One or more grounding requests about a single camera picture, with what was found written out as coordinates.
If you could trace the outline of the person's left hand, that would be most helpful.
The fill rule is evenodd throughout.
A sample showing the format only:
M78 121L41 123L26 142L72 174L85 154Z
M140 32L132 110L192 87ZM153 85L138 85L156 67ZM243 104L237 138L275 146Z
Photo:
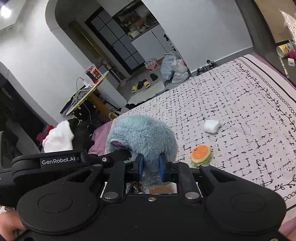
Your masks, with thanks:
M25 228L16 210L1 213L1 236L5 240L15 240Z

